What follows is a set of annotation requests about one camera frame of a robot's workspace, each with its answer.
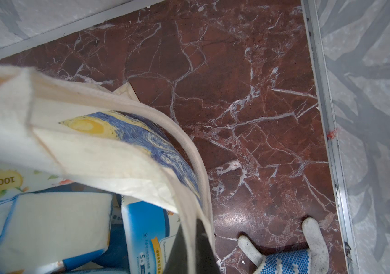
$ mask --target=gloved hand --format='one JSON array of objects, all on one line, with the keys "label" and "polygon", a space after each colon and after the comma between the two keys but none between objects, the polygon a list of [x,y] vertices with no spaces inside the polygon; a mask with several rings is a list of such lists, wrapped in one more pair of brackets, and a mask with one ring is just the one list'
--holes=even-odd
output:
[{"label": "gloved hand", "polygon": [[253,274],[326,274],[329,269],[329,252],[318,222],[308,217],[302,223],[308,249],[262,255],[245,236],[238,245],[258,267]]}]

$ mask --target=canvas tote bag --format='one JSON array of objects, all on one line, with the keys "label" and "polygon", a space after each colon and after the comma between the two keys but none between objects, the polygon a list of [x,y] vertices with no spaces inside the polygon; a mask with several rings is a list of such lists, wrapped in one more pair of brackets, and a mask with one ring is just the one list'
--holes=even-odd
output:
[{"label": "canvas tote bag", "polygon": [[[165,129],[187,153],[195,182],[179,180],[137,145],[60,124],[101,111],[131,113]],[[184,238],[180,249],[187,257],[180,266],[183,272],[199,273],[203,264],[197,246],[200,230],[205,231],[214,252],[212,204],[203,161],[189,136],[152,107],[94,84],[53,79],[33,68],[0,66],[0,161],[129,195],[178,213]]]}]

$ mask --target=marble tile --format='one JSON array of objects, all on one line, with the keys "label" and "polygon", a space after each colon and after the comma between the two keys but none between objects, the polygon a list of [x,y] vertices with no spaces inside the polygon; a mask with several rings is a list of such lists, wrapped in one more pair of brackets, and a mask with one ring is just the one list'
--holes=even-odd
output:
[{"label": "marble tile", "polygon": [[209,173],[223,273],[255,270],[242,233],[267,254],[307,247],[308,215],[329,273],[346,272],[299,0],[169,0],[0,63],[110,90],[129,81],[173,118]]}]

